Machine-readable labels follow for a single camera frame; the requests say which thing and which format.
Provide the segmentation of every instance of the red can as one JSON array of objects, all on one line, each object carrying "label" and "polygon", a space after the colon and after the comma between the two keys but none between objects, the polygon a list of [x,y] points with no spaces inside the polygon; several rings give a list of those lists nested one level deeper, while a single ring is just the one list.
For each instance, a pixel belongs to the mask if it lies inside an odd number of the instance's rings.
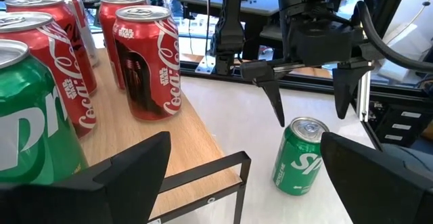
[{"label": "red can", "polygon": [[101,6],[99,7],[99,21],[101,22],[114,80],[116,81],[117,87],[122,90],[124,90],[123,75],[113,38],[113,25],[116,21],[116,11],[123,7],[144,4],[145,0],[101,0]]},{"label": "red can", "polygon": [[68,34],[87,91],[93,93],[96,90],[96,78],[80,30],[76,25],[75,16],[63,0],[6,0],[5,4],[7,12],[31,11],[51,14],[55,22]]},{"label": "red can", "polygon": [[21,41],[53,73],[66,111],[78,137],[96,124],[89,93],[66,32],[50,14],[13,12],[0,14],[0,39]]},{"label": "red can", "polygon": [[90,31],[89,22],[86,18],[83,0],[64,0],[64,2],[75,15],[76,23],[78,24],[78,29],[81,33],[81,39],[83,40],[84,46],[86,47],[87,55],[89,55],[91,65],[98,65],[99,58],[96,53],[96,46]]},{"label": "red can", "polygon": [[114,41],[129,109],[142,120],[160,120],[181,108],[179,35],[170,10],[156,6],[119,9]]}]

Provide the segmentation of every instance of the sprite can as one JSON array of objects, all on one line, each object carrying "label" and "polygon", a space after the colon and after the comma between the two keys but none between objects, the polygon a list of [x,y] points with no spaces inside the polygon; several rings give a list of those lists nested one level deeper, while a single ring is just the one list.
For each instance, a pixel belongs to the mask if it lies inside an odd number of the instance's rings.
[{"label": "sprite can", "polygon": [[50,184],[87,162],[48,67],[0,39],[0,182]]},{"label": "sprite can", "polygon": [[322,164],[320,140],[328,127],[314,118],[295,118],[284,130],[273,181],[287,194],[300,196],[310,188]]}]

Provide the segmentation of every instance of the black cable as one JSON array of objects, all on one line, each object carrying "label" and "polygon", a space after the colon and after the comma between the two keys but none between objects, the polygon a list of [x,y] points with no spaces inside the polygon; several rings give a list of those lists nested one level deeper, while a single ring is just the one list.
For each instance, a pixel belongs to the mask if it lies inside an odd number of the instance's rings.
[{"label": "black cable", "polygon": [[430,64],[428,62],[419,62],[417,60],[406,58],[405,56],[389,48],[389,46],[387,46],[387,44],[383,42],[378,33],[375,31],[368,7],[363,1],[359,1],[356,8],[359,10],[359,15],[363,23],[363,28],[365,34],[367,35],[367,38],[369,39],[371,44],[386,59],[394,62],[399,66],[402,66],[403,68],[411,69],[418,72],[433,72],[433,64]]},{"label": "black cable", "polygon": [[[374,10],[374,0],[364,0],[368,10]],[[359,17],[359,10],[355,8],[352,18],[350,19],[352,26],[359,26],[361,24],[361,17]]]},{"label": "black cable", "polygon": [[210,0],[208,0],[208,24],[206,25],[206,46],[204,48],[204,57],[208,52],[208,39],[209,39],[209,22],[210,22]]}]

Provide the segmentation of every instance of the white wall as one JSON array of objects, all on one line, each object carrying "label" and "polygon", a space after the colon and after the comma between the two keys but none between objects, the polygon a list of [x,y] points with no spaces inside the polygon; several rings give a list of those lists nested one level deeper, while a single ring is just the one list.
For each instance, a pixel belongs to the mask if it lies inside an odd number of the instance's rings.
[{"label": "white wall", "polygon": [[[400,7],[395,13],[388,32],[395,29],[402,23],[410,22],[418,11],[423,7],[422,3],[428,0],[402,0]],[[418,25],[419,31],[430,40],[433,38],[433,3],[425,8],[421,16],[415,22]]]}]

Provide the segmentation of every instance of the wooden board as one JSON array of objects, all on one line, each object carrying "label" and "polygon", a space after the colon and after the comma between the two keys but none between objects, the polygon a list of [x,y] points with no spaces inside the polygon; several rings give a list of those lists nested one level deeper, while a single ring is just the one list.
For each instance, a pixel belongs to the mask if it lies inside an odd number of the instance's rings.
[{"label": "wooden board", "polygon": [[[207,131],[185,95],[181,111],[158,122],[135,120],[125,93],[117,89],[105,49],[98,50],[101,64],[94,69],[98,83],[92,97],[97,115],[96,128],[81,139],[90,165],[111,157],[161,131],[171,134],[171,155],[166,176],[222,158],[224,153]],[[151,218],[209,196],[240,182],[227,169],[158,196]]]}]

